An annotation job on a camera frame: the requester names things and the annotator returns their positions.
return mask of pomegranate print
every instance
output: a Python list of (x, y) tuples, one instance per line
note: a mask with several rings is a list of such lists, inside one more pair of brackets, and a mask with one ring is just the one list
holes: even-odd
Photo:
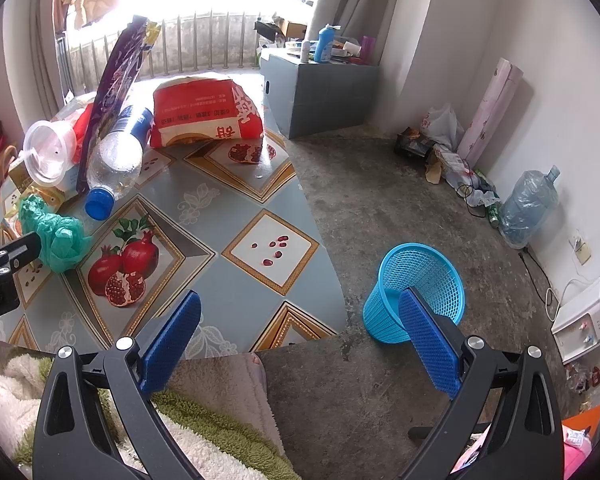
[(129, 243), (122, 251), (122, 271), (138, 273), (147, 279), (158, 266), (158, 247), (152, 242), (154, 232), (145, 231), (142, 240)]
[[(267, 154), (269, 155), (269, 160), (276, 156), (276, 149), (267, 144)], [(251, 153), (251, 161), (253, 164), (259, 164), (262, 160), (262, 146), (255, 146), (253, 149), (253, 153)]]
[[(270, 144), (267, 146), (267, 160), (271, 160), (276, 156), (276, 149)], [(241, 162), (243, 164), (260, 164), (262, 162), (262, 145), (252, 144), (234, 144), (230, 149), (227, 156), (234, 162)]]
[(102, 250), (102, 256), (89, 269), (87, 282), (94, 294), (104, 296), (107, 281), (122, 267), (122, 256), (108, 245), (102, 246), (100, 249)]
[(141, 275), (132, 272), (116, 272), (107, 280), (105, 295), (113, 306), (123, 307), (135, 303), (144, 296), (146, 283)]
[(229, 150), (229, 158), (235, 162), (244, 162), (247, 159), (247, 152), (251, 146), (248, 144), (236, 144)]

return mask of green plastic bag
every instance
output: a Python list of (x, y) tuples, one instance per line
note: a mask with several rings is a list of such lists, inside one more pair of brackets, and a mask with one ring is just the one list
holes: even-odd
[(53, 272), (73, 269), (91, 247), (91, 237), (84, 236), (82, 222), (49, 213), (45, 201), (37, 195), (29, 195), (20, 203), (18, 217), (23, 234), (35, 232), (40, 236), (40, 260)]

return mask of cardboard box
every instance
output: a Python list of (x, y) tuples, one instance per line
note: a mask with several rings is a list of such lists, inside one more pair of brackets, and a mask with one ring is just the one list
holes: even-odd
[(280, 23), (280, 30), (287, 38), (298, 38), (299, 40), (304, 40), (304, 35), (306, 34), (306, 25), (282, 20)]

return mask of electrical outlet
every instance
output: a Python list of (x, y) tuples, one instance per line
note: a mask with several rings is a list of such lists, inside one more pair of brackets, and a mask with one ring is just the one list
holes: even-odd
[(573, 249), (573, 252), (576, 254), (581, 265), (584, 265), (589, 261), (591, 249), (589, 249), (589, 246), (580, 235), (580, 232), (576, 231), (575, 234), (569, 238), (569, 245)]

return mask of metal screw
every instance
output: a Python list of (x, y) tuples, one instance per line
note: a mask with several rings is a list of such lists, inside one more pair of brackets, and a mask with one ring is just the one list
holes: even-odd
[(71, 350), (70, 346), (63, 346), (61, 349), (58, 350), (58, 357), (61, 359), (66, 359), (67, 357), (69, 357), (74, 351)]
[(542, 351), (537, 346), (531, 345), (526, 349), (526, 352), (528, 352), (531, 357), (535, 357), (536, 359), (542, 357)]
[(121, 337), (116, 341), (118, 350), (129, 350), (134, 345), (134, 340), (130, 337)]
[(472, 335), (466, 342), (474, 350), (484, 348), (484, 340), (480, 339), (478, 336)]

